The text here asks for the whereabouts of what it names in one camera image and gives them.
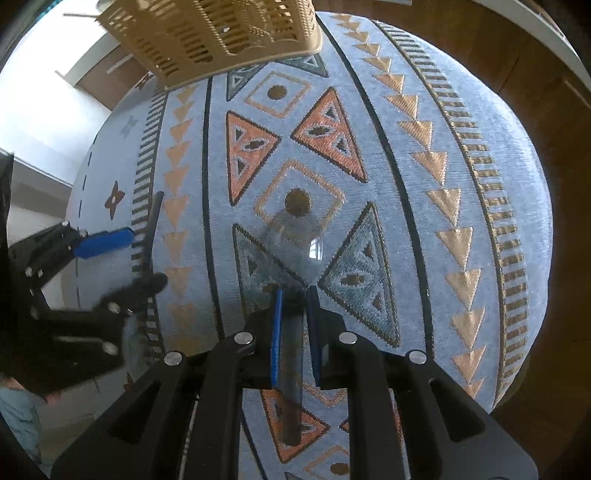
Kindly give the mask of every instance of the orange triangle pattern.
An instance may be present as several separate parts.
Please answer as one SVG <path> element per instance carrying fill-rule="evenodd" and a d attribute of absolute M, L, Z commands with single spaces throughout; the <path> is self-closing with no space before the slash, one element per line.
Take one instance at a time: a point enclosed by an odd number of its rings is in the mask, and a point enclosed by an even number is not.
<path fill-rule="evenodd" d="M 183 297 L 187 290 L 189 274 L 192 269 L 193 267 L 174 267 L 164 269 L 164 273 L 166 273 L 166 276 L 168 277 L 173 292 L 179 297 Z"/>
<path fill-rule="evenodd" d="M 427 150 L 431 149 L 433 136 L 433 122 L 415 120 L 412 122 L 398 122 L 398 125 Z"/>
<path fill-rule="evenodd" d="M 369 32 L 347 32 L 345 35 L 354 38 L 357 41 L 367 42 L 369 38 Z"/>
<path fill-rule="evenodd" d="M 234 206 L 281 138 L 234 112 L 226 114 L 226 138 L 228 193 Z"/>
<path fill-rule="evenodd" d="M 363 61 L 373 65 L 384 73 L 390 73 L 390 67 L 392 66 L 392 58 L 390 57 L 368 57 Z"/>
<path fill-rule="evenodd" d="M 426 192 L 431 201 L 437 205 L 441 213 L 453 226 L 457 226 L 457 218 L 460 215 L 461 189 L 442 189 Z"/>
<path fill-rule="evenodd" d="M 166 212 L 168 221 L 170 221 L 175 230 L 177 229 L 178 219 L 181 218 L 188 202 L 188 195 L 178 199 L 168 199 L 164 201 L 164 211 Z"/>
<path fill-rule="evenodd" d="M 182 352 L 185 356 L 195 355 L 206 350 L 201 340 L 195 334 L 179 332 L 173 334 L 170 340 L 166 340 L 166 347 L 169 352 Z"/>
<path fill-rule="evenodd" d="M 468 310 L 472 308 L 481 271 L 480 268 L 475 268 L 467 272 L 455 272 L 445 276 L 447 283 Z"/>
<path fill-rule="evenodd" d="M 385 73 L 374 75 L 376 80 L 379 80 L 384 85 L 390 87 L 398 93 L 402 93 L 402 86 L 404 85 L 404 75 L 396 75 L 392 73 Z"/>
<path fill-rule="evenodd" d="M 388 95 L 386 100 L 413 120 L 417 119 L 418 95 Z"/>
<path fill-rule="evenodd" d="M 262 403 L 267 415 L 267 423 L 273 437 L 273 443 L 277 449 L 277 456 L 281 463 L 287 463 L 303 450 L 329 431 L 329 426 L 322 420 L 314 417 L 305 408 L 301 409 L 301 442 L 299 445 L 286 445 L 282 441 L 283 428 L 281 418 L 286 409 L 286 400 L 277 390 L 261 390 Z"/>
<path fill-rule="evenodd" d="M 441 240 L 443 245 L 447 247 L 462 270 L 465 270 L 466 265 L 468 264 L 468 255 L 470 255 L 470 247 L 472 246 L 473 231 L 474 229 L 472 227 L 467 227 L 436 232 L 439 240 Z"/>
<path fill-rule="evenodd" d="M 357 143 L 333 87 L 320 97 L 291 137 L 353 178 L 367 182 Z"/>
<path fill-rule="evenodd" d="M 447 169 L 447 152 L 419 152 L 411 155 L 443 187 Z"/>
<path fill-rule="evenodd" d="M 478 392 L 480 391 L 480 388 L 483 383 L 484 378 L 481 378 L 480 380 L 476 380 L 474 383 L 468 383 L 468 385 L 464 387 L 464 390 L 466 390 L 466 393 L 468 395 L 476 399 L 476 396 L 478 395 Z"/>
<path fill-rule="evenodd" d="M 191 331 L 191 325 L 195 325 L 197 309 L 195 304 L 168 304 L 168 309 L 173 316 L 174 332 L 171 338 L 166 339 L 166 350 L 182 352 L 185 355 L 194 355 L 205 350 L 199 337 Z"/>
<path fill-rule="evenodd" d="M 377 57 L 380 45 L 379 43 L 358 43 L 355 45 L 356 48 L 369 53 L 370 55 Z"/>
<path fill-rule="evenodd" d="M 459 313 L 452 318 L 452 325 L 457 334 L 464 340 L 468 349 L 474 347 L 478 331 L 484 319 L 485 309 L 470 310 L 467 313 Z"/>
<path fill-rule="evenodd" d="M 349 20 L 351 20 L 351 15 L 349 15 L 349 14 L 334 14 L 332 16 L 332 18 L 335 18 L 337 20 L 341 20 L 343 22 L 348 22 Z"/>
<path fill-rule="evenodd" d="M 173 168 L 178 167 L 183 159 L 185 153 L 187 153 L 187 148 L 191 144 L 191 140 L 187 140 L 186 142 L 179 143 L 173 147 L 170 147 L 166 150 L 166 156 L 170 160 L 171 165 Z"/>
<path fill-rule="evenodd" d="M 183 122 L 185 120 L 185 117 L 187 116 L 189 109 L 193 106 L 194 103 L 195 102 L 189 102 L 173 110 L 174 116 L 177 118 L 179 122 Z"/>
<path fill-rule="evenodd" d="M 314 398 L 320 400 L 327 407 L 334 407 L 347 398 L 347 390 L 344 388 L 341 390 L 335 390 L 334 393 L 330 395 L 328 390 L 322 391 L 317 386 L 306 382 L 304 383 L 303 387 L 304 390 L 306 390 Z"/>
<path fill-rule="evenodd" d="M 173 325 L 178 330 L 187 330 L 191 325 L 195 325 L 197 308 L 194 303 L 169 303 L 168 309 L 173 316 Z"/>
<path fill-rule="evenodd" d="M 170 189 L 173 195 L 177 195 L 178 189 L 183 184 L 185 175 L 187 174 L 189 167 L 178 168 L 177 170 L 171 170 L 164 174 L 164 181 L 166 186 Z"/>
<path fill-rule="evenodd" d="M 170 232 L 164 235 L 164 245 L 168 248 L 168 253 L 173 263 L 178 264 L 183 253 L 184 241 L 187 238 L 187 231 Z"/>
<path fill-rule="evenodd" d="M 339 24 L 340 27 L 346 28 L 347 30 L 351 30 L 351 32 L 355 32 L 357 31 L 357 29 L 359 28 L 359 26 L 361 25 L 360 22 L 350 22 L 350 21 L 345 21 Z"/>
<path fill-rule="evenodd" d="M 453 357 L 453 362 L 456 364 L 457 369 L 464 377 L 464 380 L 466 380 L 468 383 L 472 381 L 472 378 L 478 369 L 478 365 L 480 365 L 480 361 L 484 355 L 484 350 L 486 350 L 486 346 L 483 346 L 478 350 L 462 353 L 461 355 L 456 355 Z"/>
<path fill-rule="evenodd" d="M 189 120 L 185 120 L 182 124 L 178 124 L 170 128 L 170 134 L 177 141 L 177 143 L 183 139 L 185 133 L 187 133 L 187 130 L 192 123 L 193 119 L 191 118 Z"/>
<path fill-rule="evenodd" d="M 189 97 L 193 94 L 193 92 L 197 89 L 197 85 L 190 85 L 185 87 L 184 90 L 177 94 L 177 98 L 181 103 L 187 103 Z"/>

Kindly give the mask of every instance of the white wall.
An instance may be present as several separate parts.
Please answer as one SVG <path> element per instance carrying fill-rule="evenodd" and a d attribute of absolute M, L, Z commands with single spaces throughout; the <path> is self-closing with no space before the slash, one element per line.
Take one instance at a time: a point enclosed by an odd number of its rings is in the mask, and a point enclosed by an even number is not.
<path fill-rule="evenodd" d="M 0 73 L 0 148 L 73 184 L 80 163 L 109 109 L 63 80 L 104 30 L 89 18 L 90 0 L 64 0 L 21 40 Z"/>

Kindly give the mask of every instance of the geometric pattern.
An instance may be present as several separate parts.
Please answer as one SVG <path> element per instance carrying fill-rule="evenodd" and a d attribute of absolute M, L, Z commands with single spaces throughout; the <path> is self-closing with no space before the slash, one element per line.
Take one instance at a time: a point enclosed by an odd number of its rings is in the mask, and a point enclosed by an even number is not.
<path fill-rule="evenodd" d="M 413 120 L 417 119 L 418 95 L 388 95 L 386 100 Z"/>
<path fill-rule="evenodd" d="M 458 313 L 452 318 L 453 327 L 470 350 L 474 347 L 474 342 L 476 342 L 478 330 L 480 330 L 484 319 L 484 312 L 485 309 L 470 310 L 467 313 Z"/>
<path fill-rule="evenodd" d="M 287 268 L 243 227 L 232 228 L 236 272 L 244 317 L 257 310 L 266 309 L 275 286 L 288 290 L 301 290 L 306 282 Z"/>
<path fill-rule="evenodd" d="M 228 72 L 226 84 L 226 101 L 232 100 L 240 90 L 264 67 L 266 63 L 250 65 Z"/>
<path fill-rule="evenodd" d="M 121 200 L 125 197 L 125 192 L 119 190 L 119 183 L 115 180 L 115 184 L 113 185 L 113 190 L 111 191 L 111 195 L 107 198 L 105 202 L 105 208 L 109 211 L 109 216 L 111 220 L 115 218 L 115 212 L 117 210 L 117 205 L 121 203 Z"/>
<path fill-rule="evenodd" d="M 527 344 L 527 284 L 519 283 L 522 281 L 519 277 L 526 277 L 524 256 L 520 249 L 519 239 L 514 235 L 517 231 L 517 225 L 508 225 L 505 221 L 513 218 L 511 205 L 506 196 L 498 195 L 498 192 L 503 190 L 503 184 L 501 176 L 495 168 L 494 158 L 488 154 L 479 153 L 481 151 L 489 150 L 489 147 L 485 144 L 473 142 L 473 139 L 483 138 L 480 132 L 473 130 L 477 128 L 477 124 L 457 119 L 457 117 L 470 116 L 468 112 L 453 109 L 464 107 L 464 104 L 460 101 L 460 95 L 453 90 L 449 83 L 430 83 L 430 80 L 446 81 L 446 77 L 442 76 L 441 71 L 437 68 L 423 68 L 418 66 L 419 64 L 429 64 L 436 67 L 433 62 L 417 62 L 414 60 L 408 49 L 409 47 L 418 47 L 418 45 L 407 44 L 405 40 L 405 45 L 403 46 L 394 38 L 395 35 L 402 35 L 402 31 L 382 23 L 377 25 L 388 35 L 393 45 L 396 46 L 403 56 L 405 56 L 408 63 L 415 68 L 415 71 L 423 81 L 424 86 L 431 94 L 433 100 L 438 104 L 441 110 L 445 111 L 444 119 L 447 121 L 450 132 L 455 137 L 456 142 L 461 147 L 460 151 L 462 152 L 466 165 L 473 174 L 476 191 L 479 195 L 480 203 L 485 210 L 485 220 L 493 243 L 492 253 L 495 261 L 497 283 L 499 285 L 502 284 L 506 292 L 502 298 L 502 307 L 499 312 L 501 317 L 501 352 L 499 355 L 499 369 L 496 379 L 496 393 L 494 400 L 494 403 L 496 404 L 511 384 L 508 379 L 515 375 L 519 370 L 520 364 L 516 363 L 523 358 L 523 354 L 520 353 L 518 354 L 520 356 L 515 356 L 514 352 L 522 349 Z M 428 56 L 423 55 L 420 56 L 420 58 L 428 59 Z M 457 99 L 457 101 L 448 101 L 447 99 L 450 98 Z M 475 168 L 476 165 L 486 166 L 486 168 Z M 431 196 L 431 199 L 441 209 L 442 213 L 444 213 L 444 215 L 446 215 L 446 217 L 452 222 L 453 226 L 457 226 L 457 215 L 450 215 L 451 208 L 449 208 L 449 202 L 444 206 L 443 202 L 441 202 L 443 198 L 440 195 L 438 195 L 438 197 L 439 198 L 436 199 Z M 457 210 L 459 211 L 459 196 L 457 198 Z M 515 312 L 512 310 L 514 307 L 522 308 L 522 310 Z M 508 326 L 514 327 L 519 323 L 522 323 L 522 326 L 518 329 L 508 330 Z M 512 332 L 516 332 L 516 334 L 514 336 L 509 336 Z M 482 383 L 483 379 L 477 380 L 474 383 L 468 382 L 465 390 L 474 398 L 480 390 Z"/>
<path fill-rule="evenodd" d="M 461 353 L 453 358 L 453 362 L 466 382 L 470 383 L 472 378 L 474 378 L 474 374 L 478 369 L 478 365 L 480 365 L 485 350 L 486 346 L 483 346 L 477 350 L 471 350 L 468 353 Z"/>
<path fill-rule="evenodd" d="M 285 215 L 285 212 L 269 211 L 269 203 L 279 204 L 277 198 L 281 186 L 284 182 L 297 182 L 301 188 L 311 194 L 311 204 L 314 207 L 314 215 L 320 225 L 302 225 L 294 222 L 293 217 Z M 345 203 L 345 194 L 337 187 L 328 183 L 324 177 L 318 175 L 315 171 L 305 167 L 297 160 L 288 160 L 283 164 L 271 184 L 255 202 L 255 213 L 261 217 L 268 225 L 281 229 L 281 235 L 290 242 L 298 245 L 300 248 L 309 248 L 312 238 L 310 234 L 317 234 L 316 228 L 319 226 L 321 231 L 325 231 Z"/>
<path fill-rule="evenodd" d="M 406 133 L 411 135 L 427 150 L 431 148 L 431 137 L 433 135 L 433 122 L 415 120 L 412 122 L 398 122 Z"/>
<path fill-rule="evenodd" d="M 226 135 L 228 195 L 235 206 L 281 137 L 231 111 L 226 114 Z"/>
<path fill-rule="evenodd" d="M 319 77 L 323 77 L 325 79 L 329 77 L 329 72 L 326 70 L 326 65 L 324 65 L 324 61 L 318 53 L 309 57 L 277 60 L 277 63 L 282 63 L 283 65 L 288 65 L 296 69 L 304 70 L 305 72 L 318 75 Z"/>
<path fill-rule="evenodd" d="M 465 270 L 466 265 L 468 264 L 468 255 L 470 254 L 470 246 L 472 245 L 473 230 L 472 227 L 455 228 L 436 233 L 439 240 L 441 240 L 447 247 L 462 270 Z"/>
<path fill-rule="evenodd" d="M 411 156 L 443 187 L 447 167 L 447 152 L 418 152 Z"/>
<path fill-rule="evenodd" d="M 474 270 L 454 272 L 445 276 L 450 287 L 453 288 L 457 297 L 468 310 L 472 308 L 472 301 L 474 301 L 474 295 L 476 295 L 481 271 L 481 268 L 475 268 Z"/>
<path fill-rule="evenodd" d="M 319 387 L 304 382 L 304 390 L 306 390 L 314 398 L 320 400 L 327 407 L 334 407 L 347 398 L 346 389 L 340 390 L 321 390 Z"/>
<path fill-rule="evenodd" d="M 276 118 L 285 118 L 300 99 L 310 90 L 311 84 L 281 72 L 271 72 L 244 103 Z"/>
<path fill-rule="evenodd" d="M 261 390 L 262 403 L 267 415 L 267 423 L 281 463 L 287 463 L 306 450 L 316 440 L 329 431 L 328 424 L 301 409 L 301 442 L 299 445 L 286 445 L 281 441 L 283 405 L 281 393 L 276 390 Z"/>
<path fill-rule="evenodd" d="M 353 178 L 367 182 L 357 143 L 333 87 L 320 97 L 291 137 Z"/>
<path fill-rule="evenodd" d="M 455 227 L 460 215 L 461 189 L 443 189 L 426 192 L 431 201 L 437 205 L 441 213 Z"/>
<path fill-rule="evenodd" d="M 388 344 L 400 344 L 388 256 L 373 203 L 364 208 L 318 286 Z"/>
<path fill-rule="evenodd" d="M 187 238 L 187 231 L 184 232 L 169 232 L 164 235 L 164 245 L 168 248 L 170 259 L 173 263 L 178 264 L 183 253 L 183 244 Z"/>
<path fill-rule="evenodd" d="M 185 211 L 189 202 L 189 195 L 185 195 L 181 198 L 171 198 L 164 201 L 164 211 L 170 224 L 176 230 L 178 220 Z"/>
<path fill-rule="evenodd" d="M 382 75 L 374 75 L 374 78 L 382 82 L 385 86 L 390 87 L 392 90 L 402 93 L 402 87 L 404 86 L 404 75 L 386 73 Z"/>
<path fill-rule="evenodd" d="M 341 445 L 335 445 L 306 465 L 304 472 L 319 480 L 336 479 L 338 477 L 348 478 L 350 472 L 349 463 L 349 452 Z"/>

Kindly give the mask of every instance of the beige plastic basket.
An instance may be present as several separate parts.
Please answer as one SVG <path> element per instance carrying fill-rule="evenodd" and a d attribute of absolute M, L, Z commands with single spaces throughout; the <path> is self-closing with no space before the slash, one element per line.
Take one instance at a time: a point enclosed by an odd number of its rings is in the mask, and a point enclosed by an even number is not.
<path fill-rule="evenodd" d="M 168 88 L 322 48 L 311 0 L 115 0 L 98 20 Z"/>

